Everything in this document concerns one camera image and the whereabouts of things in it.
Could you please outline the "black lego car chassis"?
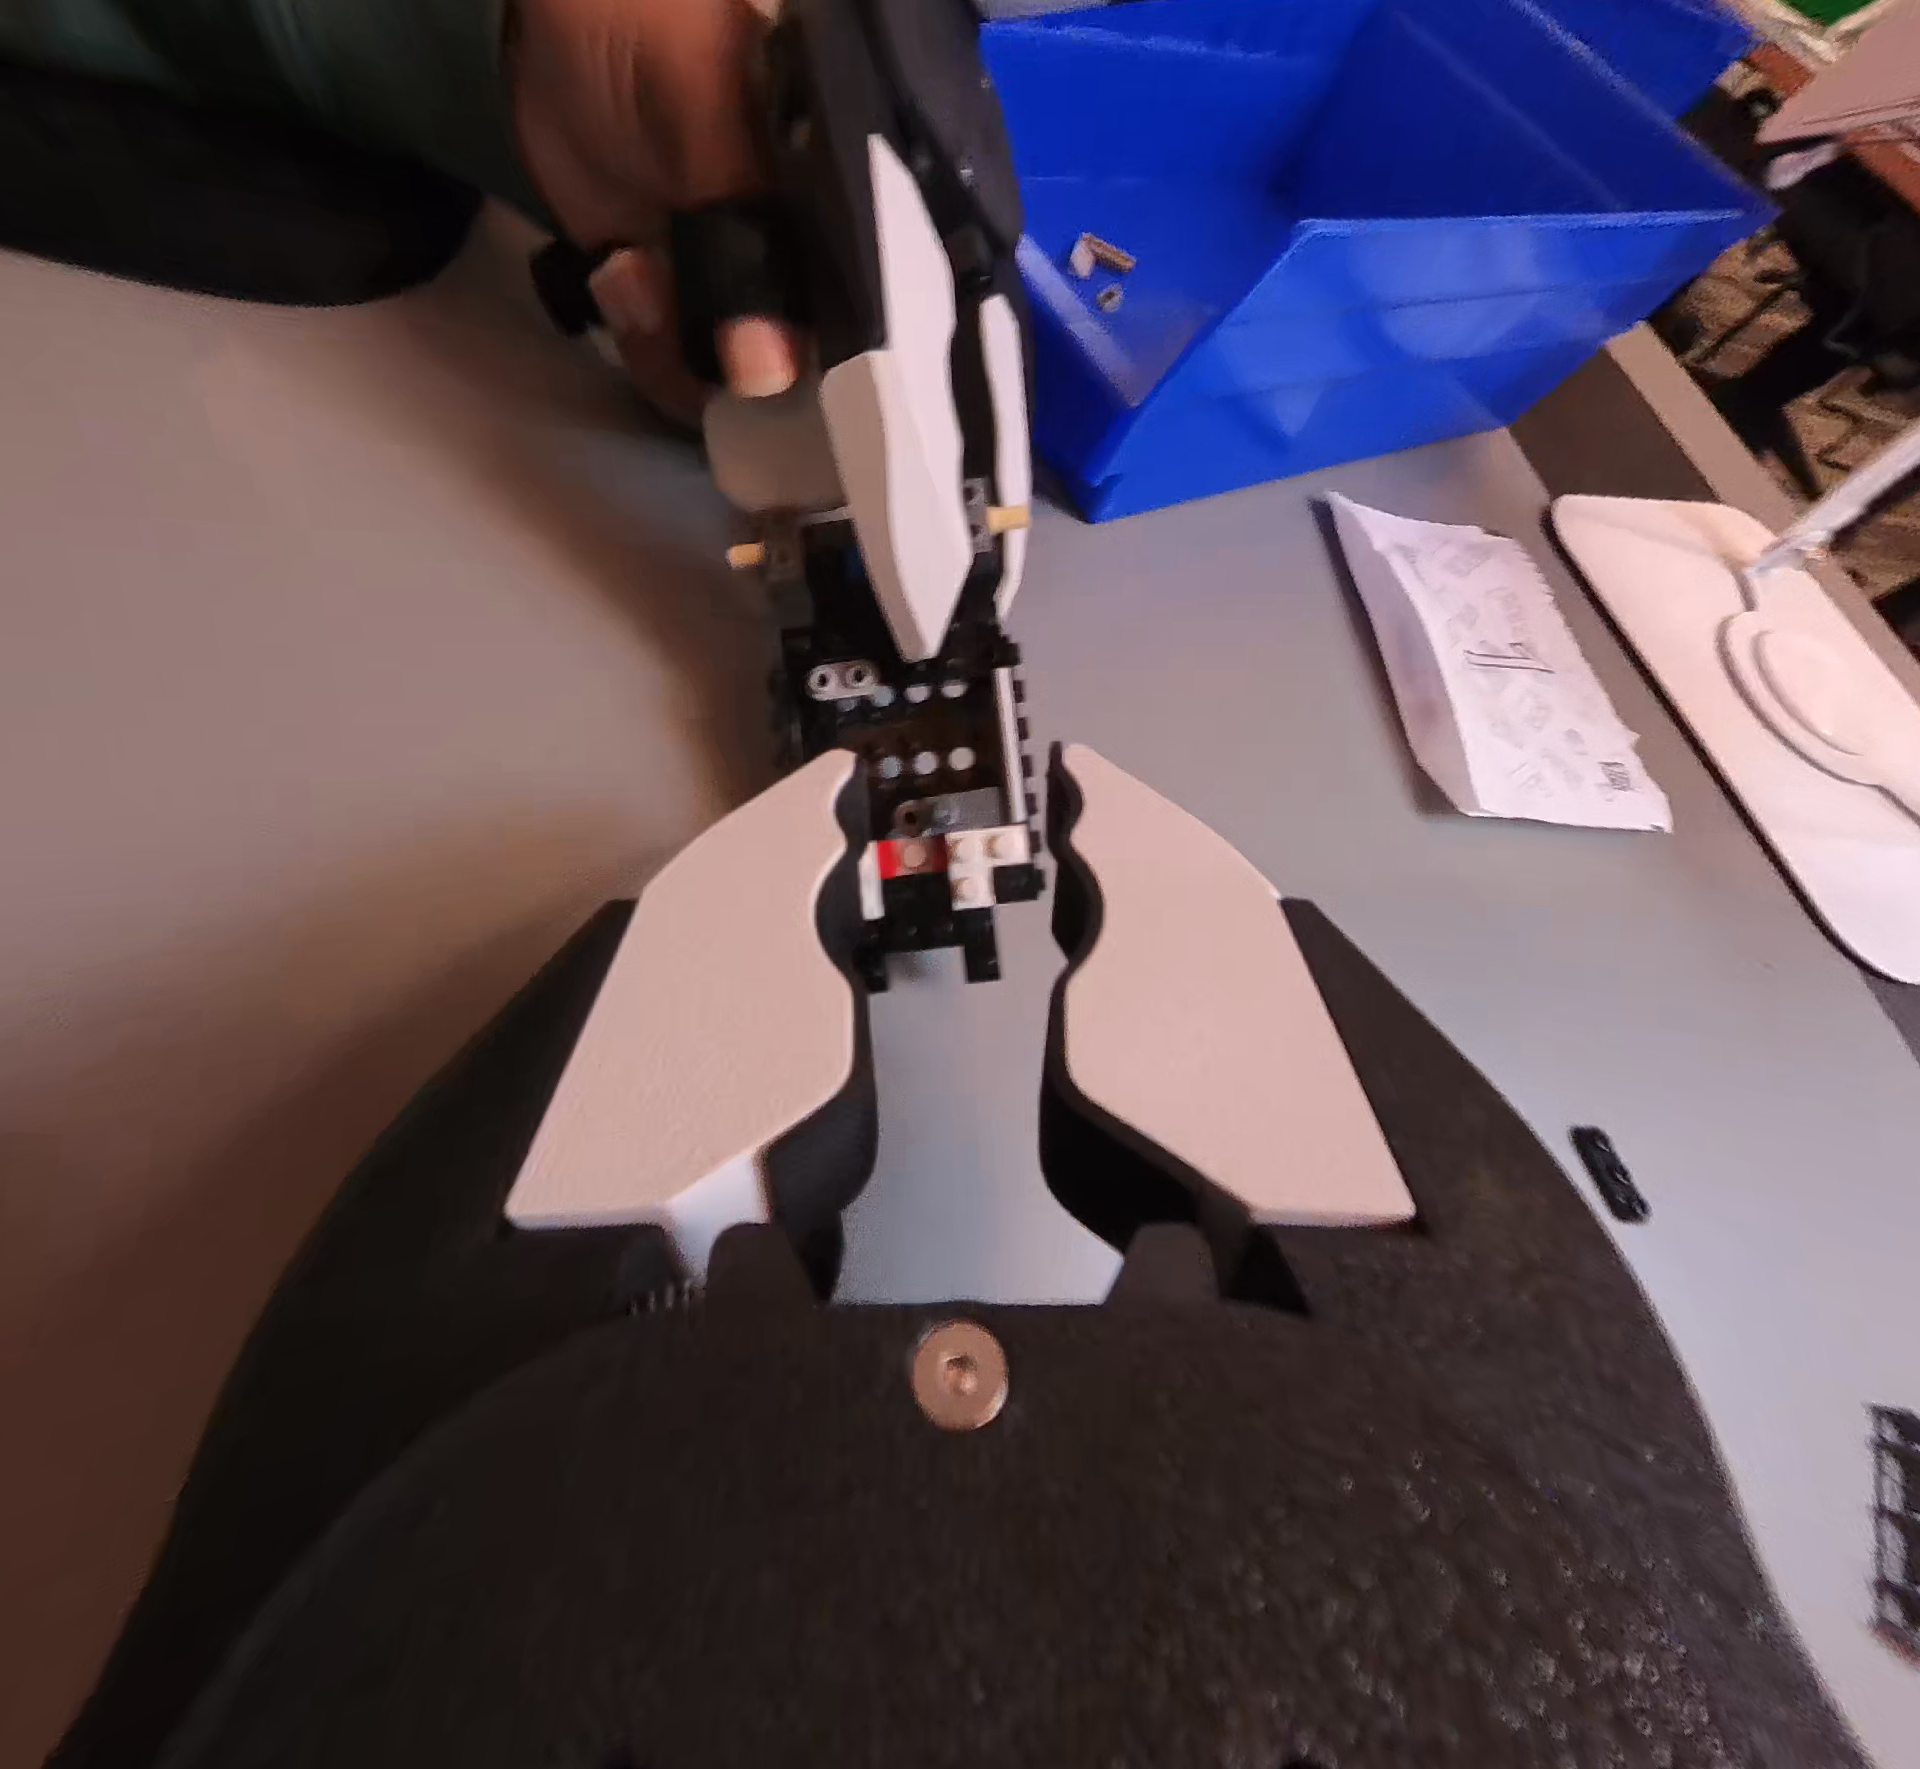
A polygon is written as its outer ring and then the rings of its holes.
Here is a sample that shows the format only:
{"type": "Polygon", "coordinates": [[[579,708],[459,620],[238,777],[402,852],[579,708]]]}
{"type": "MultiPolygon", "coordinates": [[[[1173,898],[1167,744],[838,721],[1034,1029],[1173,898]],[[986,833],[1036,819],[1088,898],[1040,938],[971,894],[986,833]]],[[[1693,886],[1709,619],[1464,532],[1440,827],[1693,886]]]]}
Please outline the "black lego car chassis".
{"type": "Polygon", "coordinates": [[[998,915],[1040,904],[1043,833],[1023,651],[1002,629],[1025,509],[967,489],[975,564],[943,647],[906,657],[880,614],[847,509],[757,513],[729,548],[781,626],[773,725],[783,767],[844,749],[863,786],[852,967],[887,990],[896,958],[948,949],[998,984],[998,915]]]}

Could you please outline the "black lego grille piece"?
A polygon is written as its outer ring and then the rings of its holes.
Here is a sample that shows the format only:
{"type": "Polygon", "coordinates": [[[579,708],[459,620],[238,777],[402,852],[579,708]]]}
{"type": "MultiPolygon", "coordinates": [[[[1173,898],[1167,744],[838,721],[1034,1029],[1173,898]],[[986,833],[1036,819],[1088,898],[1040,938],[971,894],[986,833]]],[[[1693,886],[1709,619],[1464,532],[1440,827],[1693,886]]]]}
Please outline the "black lego grille piece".
{"type": "Polygon", "coordinates": [[[1870,1406],[1873,1630],[1918,1666],[1918,1413],[1870,1406]]]}

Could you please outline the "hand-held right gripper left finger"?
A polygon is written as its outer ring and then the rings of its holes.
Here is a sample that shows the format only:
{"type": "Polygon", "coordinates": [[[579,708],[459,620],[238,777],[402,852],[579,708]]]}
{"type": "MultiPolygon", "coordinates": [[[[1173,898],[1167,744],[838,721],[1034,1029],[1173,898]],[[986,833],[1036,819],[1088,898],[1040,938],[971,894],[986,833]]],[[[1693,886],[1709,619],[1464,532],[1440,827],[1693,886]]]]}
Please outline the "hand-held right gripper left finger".
{"type": "Polygon", "coordinates": [[[639,893],[506,1197],[510,1229],[661,1229],[684,1276],[709,1276],[729,1229],[773,1222],[777,1141],[858,1068],[857,990],[824,938],[857,810],[857,759],[830,749],[639,893]]]}

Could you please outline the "person's left hand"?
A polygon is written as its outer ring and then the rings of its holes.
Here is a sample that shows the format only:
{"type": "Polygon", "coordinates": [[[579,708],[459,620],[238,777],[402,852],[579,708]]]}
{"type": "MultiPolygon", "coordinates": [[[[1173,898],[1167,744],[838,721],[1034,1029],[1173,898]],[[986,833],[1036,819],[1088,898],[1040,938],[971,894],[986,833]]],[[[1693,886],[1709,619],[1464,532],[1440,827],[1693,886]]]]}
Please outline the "person's left hand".
{"type": "Polygon", "coordinates": [[[761,17],[747,0],[506,0],[520,165],[557,231],[602,253],[589,294],[639,397],[700,430],[710,387],[680,353],[670,218],[757,198],[761,17]]]}

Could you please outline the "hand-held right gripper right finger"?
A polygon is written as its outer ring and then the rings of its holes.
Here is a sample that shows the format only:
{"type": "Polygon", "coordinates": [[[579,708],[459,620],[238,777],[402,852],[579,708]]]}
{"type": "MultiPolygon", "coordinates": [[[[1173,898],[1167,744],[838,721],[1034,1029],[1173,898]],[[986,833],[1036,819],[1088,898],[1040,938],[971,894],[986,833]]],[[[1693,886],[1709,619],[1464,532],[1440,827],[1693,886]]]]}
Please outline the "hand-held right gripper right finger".
{"type": "Polygon", "coordinates": [[[1043,1168],[1126,1239],[1150,1197],[1253,1229],[1410,1229],[1414,1193],[1283,893],[1210,823],[1088,744],[1048,767],[1056,863],[1043,1168]]]}

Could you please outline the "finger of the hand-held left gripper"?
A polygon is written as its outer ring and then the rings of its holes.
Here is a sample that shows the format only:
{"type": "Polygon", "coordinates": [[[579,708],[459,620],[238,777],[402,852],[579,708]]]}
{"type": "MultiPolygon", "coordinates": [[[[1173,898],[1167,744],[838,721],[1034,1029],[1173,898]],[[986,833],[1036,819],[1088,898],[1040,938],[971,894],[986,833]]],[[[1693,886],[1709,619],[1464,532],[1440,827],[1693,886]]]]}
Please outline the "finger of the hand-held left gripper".
{"type": "Polygon", "coordinates": [[[977,302],[977,353],[989,411],[989,475],[971,479],[975,558],[998,571],[993,614],[1011,620],[1023,592],[1034,527],[1034,414],[1030,414],[1030,342],[1011,296],[989,294],[977,302]]]}
{"type": "Polygon", "coordinates": [[[877,610],[901,661],[931,661],[971,579],[955,294],[922,183],[870,138],[880,342],[824,372],[824,424],[877,610]]]}

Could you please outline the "white printed paper bag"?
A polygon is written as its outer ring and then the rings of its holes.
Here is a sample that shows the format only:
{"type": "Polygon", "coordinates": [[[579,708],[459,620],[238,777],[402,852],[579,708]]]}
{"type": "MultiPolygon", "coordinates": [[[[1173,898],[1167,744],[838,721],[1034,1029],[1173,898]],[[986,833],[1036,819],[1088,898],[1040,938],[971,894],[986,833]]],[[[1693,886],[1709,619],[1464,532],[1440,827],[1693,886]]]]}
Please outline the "white printed paper bag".
{"type": "Polygon", "coordinates": [[[1523,543],[1325,500],[1407,752],[1456,811],[1671,833],[1640,736],[1523,543]]]}

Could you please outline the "white book stand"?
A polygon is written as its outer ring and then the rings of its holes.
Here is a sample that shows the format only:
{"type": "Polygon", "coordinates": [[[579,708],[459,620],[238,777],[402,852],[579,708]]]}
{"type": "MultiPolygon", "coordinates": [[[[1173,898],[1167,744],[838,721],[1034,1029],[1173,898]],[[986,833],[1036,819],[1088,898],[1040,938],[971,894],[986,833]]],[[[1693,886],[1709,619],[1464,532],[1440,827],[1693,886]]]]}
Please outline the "white book stand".
{"type": "Polygon", "coordinates": [[[1552,535],[1830,938],[1918,986],[1918,698],[1817,561],[1918,475],[1918,428],[1782,535],[1563,494],[1552,535]]]}

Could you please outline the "small black lego piece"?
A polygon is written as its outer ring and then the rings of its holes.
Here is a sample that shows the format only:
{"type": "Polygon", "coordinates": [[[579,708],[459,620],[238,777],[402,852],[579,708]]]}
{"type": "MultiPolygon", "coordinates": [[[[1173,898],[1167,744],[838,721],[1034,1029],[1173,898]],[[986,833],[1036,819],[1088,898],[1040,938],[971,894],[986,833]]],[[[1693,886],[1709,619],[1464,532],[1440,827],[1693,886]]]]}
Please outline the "small black lego piece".
{"type": "Polygon", "coordinates": [[[1569,1128],[1569,1147],[1577,1164],[1585,1168],[1589,1181],[1597,1185],[1597,1197],[1604,1198],[1606,1215],[1626,1229],[1650,1223],[1650,1198],[1640,1189],[1636,1172],[1629,1169],[1626,1154],[1618,1152],[1613,1139],[1599,1128],[1569,1128]]]}

